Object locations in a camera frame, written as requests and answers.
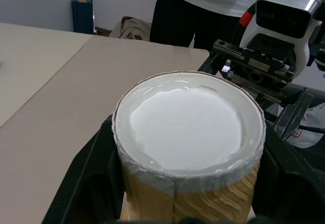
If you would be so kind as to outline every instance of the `beige table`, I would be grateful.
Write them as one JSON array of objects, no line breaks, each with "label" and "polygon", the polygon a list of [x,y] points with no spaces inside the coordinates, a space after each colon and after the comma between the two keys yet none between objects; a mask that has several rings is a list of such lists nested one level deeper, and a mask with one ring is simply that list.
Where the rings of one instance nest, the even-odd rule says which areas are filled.
[{"label": "beige table", "polygon": [[[17,63],[19,73],[11,70],[15,80],[5,73],[0,79],[6,84],[19,81],[21,93],[33,86],[22,97],[20,86],[0,90],[0,100],[13,91],[17,95],[10,99],[15,104],[10,113],[5,111],[10,103],[0,107],[6,121],[0,128],[0,223],[6,224],[41,223],[72,159],[133,84],[161,72],[196,70],[208,56],[203,50],[143,41],[19,26],[21,32],[5,32],[6,28],[0,25],[0,63],[19,61],[26,54],[29,58],[23,65]],[[10,52],[1,49],[3,45]],[[30,49],[37,49],[38,55],[31,55]],[[58,59],[60,65],[54,66]],[[21,66],[28,68],[25,83]],[[51,66],[42,79],[32,79]]]}]

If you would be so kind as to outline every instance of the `red part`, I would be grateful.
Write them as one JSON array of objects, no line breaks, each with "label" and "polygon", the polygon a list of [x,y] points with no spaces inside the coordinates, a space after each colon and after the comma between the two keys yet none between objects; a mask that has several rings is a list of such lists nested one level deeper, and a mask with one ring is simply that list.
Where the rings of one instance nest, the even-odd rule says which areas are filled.
[{"label": "red part", "polygon": [[239,23],[244,26],[247,27],[250,23],[250,21],[253,18],[253,14],[250,14],[249,12],[245,12],[244,15],[241,17],[241,19],[239,20]]}]

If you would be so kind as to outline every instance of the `person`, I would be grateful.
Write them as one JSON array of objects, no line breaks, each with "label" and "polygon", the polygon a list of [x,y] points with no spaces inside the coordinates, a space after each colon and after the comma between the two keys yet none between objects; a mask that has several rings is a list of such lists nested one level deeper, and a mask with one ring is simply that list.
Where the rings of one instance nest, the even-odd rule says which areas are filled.
[{"label": "person", "polygon": [[211,50],[217,39],[231,42],[240,17],[256,0],[157,0],[150,41]]}]

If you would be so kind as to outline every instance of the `table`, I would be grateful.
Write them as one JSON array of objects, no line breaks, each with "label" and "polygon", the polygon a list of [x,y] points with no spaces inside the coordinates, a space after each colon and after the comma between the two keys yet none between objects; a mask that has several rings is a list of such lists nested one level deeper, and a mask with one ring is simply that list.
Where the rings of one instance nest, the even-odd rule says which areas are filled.
[{"label": "table", "polygon": [[0,33],[0,63],[14,64],[7,73],[0,68],[1,223],[42,222],[74,156],[132,85],[196,70],[208,57],[204,50],[9,24],[0,24]]}]

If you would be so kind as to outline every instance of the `black pants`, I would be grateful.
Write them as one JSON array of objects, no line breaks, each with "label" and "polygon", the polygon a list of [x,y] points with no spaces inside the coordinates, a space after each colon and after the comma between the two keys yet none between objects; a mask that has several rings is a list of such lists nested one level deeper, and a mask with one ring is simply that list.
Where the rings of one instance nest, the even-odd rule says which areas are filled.
[{"label": "black pants", "polygon": [[157,0],[150,41],[211,50],[217,39],[231,42],[239,17],[210,12],[184,0]]}]

